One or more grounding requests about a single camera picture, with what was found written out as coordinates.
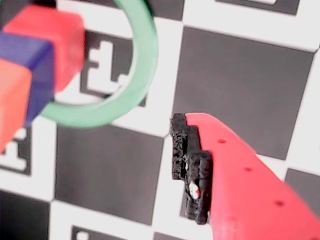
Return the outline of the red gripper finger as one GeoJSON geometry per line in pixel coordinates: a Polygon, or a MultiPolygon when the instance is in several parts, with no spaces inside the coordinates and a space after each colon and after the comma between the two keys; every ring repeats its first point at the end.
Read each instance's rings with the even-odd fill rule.
{"type": "Polygon", "coordinates": [[[172,178],[184,182],[185,215],[215,240],[317,240],[320,221],[255,151],[207,113],[170,121],[172,178]]]}

